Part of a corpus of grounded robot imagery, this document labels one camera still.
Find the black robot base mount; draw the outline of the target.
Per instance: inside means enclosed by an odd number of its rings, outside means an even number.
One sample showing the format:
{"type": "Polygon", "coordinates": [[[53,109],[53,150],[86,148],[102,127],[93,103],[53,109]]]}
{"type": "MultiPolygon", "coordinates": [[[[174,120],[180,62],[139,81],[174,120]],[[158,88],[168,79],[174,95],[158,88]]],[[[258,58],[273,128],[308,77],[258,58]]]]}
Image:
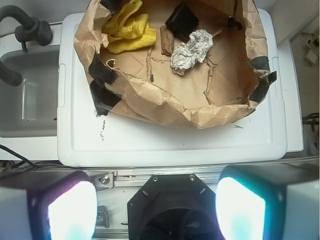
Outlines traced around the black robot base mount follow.
{"type": "Polygon", "coordinates": [[[152,175],[127,203],[131,240],[222,240],[216,194],[195,174],[152,175]]]}

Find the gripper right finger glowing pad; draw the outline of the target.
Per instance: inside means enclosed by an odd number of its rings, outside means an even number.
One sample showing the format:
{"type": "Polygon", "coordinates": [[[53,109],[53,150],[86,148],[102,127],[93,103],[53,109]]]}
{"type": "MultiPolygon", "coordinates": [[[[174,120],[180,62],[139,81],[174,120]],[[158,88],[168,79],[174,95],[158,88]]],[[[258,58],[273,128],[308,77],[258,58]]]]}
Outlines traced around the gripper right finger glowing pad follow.
{"type": "Polygon", "coordinates": [[[312,163],[232,164],[215,210],[226,240],[318,240],[320,171],[312,163]]]}

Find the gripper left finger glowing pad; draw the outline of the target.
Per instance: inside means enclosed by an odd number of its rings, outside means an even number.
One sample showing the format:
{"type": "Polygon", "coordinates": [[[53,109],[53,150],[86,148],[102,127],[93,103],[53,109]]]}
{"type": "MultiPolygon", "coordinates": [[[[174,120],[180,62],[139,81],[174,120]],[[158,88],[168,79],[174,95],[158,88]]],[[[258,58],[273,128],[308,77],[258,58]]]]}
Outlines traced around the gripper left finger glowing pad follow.
{"type": "Polygon", "coordinates": [[[2,240],[90,240],[97,191],[82,170],[2,171],[2,240]]]}

